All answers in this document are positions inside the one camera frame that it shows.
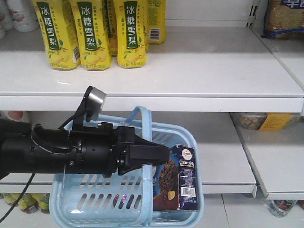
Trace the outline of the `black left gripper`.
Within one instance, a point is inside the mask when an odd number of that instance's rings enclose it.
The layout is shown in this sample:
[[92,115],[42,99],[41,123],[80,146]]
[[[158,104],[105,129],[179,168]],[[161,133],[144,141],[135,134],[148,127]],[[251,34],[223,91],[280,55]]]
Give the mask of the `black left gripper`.
[[73,145],[68,156],[68,172],[123,176],[144,165],[159,166],[170,158],[169,148],[135,135],[133,127],[102,122],[99,127],[83,126],[69,132]]

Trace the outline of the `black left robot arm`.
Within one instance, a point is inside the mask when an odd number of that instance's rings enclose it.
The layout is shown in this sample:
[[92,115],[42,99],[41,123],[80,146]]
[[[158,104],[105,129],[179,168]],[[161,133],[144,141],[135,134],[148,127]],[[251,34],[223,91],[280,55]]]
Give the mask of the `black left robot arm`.
[[11,173],[124,175],[144,165],[162,165],[169,148],[145,140],[133,127],[73,125],[72,130],[0,121],[0,175]]

